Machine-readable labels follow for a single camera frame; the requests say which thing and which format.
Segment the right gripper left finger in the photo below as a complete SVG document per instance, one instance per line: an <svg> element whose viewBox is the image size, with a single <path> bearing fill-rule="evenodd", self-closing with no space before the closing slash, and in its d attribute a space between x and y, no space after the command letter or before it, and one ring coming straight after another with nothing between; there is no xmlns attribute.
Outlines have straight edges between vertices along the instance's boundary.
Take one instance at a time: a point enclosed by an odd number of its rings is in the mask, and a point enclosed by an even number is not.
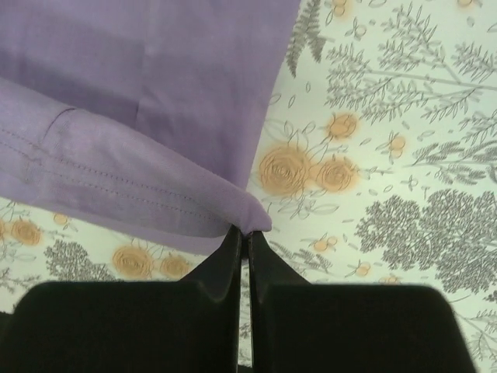
<svg viewBox="0 0 497 373"><path fill-rule="evenodd" d="M179 281L46 282L1 334L3 372L236 372L242 234Z"/></svg>

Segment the purple t shirt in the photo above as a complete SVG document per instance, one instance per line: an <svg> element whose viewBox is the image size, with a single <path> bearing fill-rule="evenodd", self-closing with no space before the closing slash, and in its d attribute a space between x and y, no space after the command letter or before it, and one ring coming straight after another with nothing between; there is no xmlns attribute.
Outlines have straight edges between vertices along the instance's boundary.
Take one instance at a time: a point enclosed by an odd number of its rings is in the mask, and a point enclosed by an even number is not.
<svg viewBox="0 0 497 373"><path fill-rule="evenodd" d="M1 195L208 251L247 190L297 1L3 1Z"/></svg>

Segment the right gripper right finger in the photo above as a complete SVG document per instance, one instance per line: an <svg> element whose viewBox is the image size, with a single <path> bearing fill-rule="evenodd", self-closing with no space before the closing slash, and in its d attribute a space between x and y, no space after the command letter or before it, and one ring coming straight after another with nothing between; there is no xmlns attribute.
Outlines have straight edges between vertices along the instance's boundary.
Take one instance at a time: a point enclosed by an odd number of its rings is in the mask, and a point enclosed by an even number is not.
<svg viewBox="0 0 497 373"><path fill-rule="evenodd" d="M453 311L419 285L312 284L248 237L256 372L473 372Z"/></svg>

